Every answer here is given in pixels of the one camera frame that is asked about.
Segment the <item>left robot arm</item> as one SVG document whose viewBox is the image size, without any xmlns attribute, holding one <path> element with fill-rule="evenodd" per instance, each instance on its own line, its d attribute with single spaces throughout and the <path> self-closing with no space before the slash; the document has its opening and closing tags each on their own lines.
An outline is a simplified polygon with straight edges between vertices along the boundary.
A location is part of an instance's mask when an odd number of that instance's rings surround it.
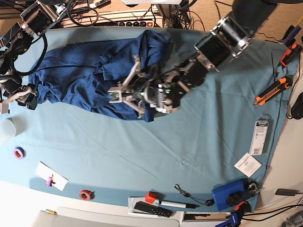
<svg viewBox="0 0 303 227">
<path fill-rule="evenodd" d="M 125 103 L 142 117 L 146 102 L 163 114 L 179 109 L 182 97 L 200 86 L 209 70 L 217 70 L 227 60 L 238 58 L 258 29 L 276 9 L 278 0 L 235 0 L 231 12 L 221 18 L 210 34 L 198 41 L 196 53 L 167 73 L 157 64 L 149 69 L 150 77 L 141 71 L 139 57 L 126 79 L 109 89 L 110 103 Z"/>
</svg>

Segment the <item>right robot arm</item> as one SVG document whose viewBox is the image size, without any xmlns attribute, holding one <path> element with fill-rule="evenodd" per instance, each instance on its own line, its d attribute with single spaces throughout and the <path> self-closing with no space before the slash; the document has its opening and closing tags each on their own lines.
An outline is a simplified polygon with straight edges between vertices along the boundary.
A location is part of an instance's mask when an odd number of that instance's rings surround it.
<svg viewBox="0 0 303 227">
<path fill-rule="evenodd" d="M 22 84 L 22 78 L 34 73 L 40 66 L 48 47 L 45 33 L 66 15 L 67 1 L 37 0 L 21 12 L 22 22 L 17 22 L 0 40 L 0 113 L 9 113 L 9 103 L 35 110 L 38 92 L 35 85 Z M 44 48 L 36 65 L 28 72 L 15 68 L 14 62 L 34 43 L 42 38 Z"/>
</svg>

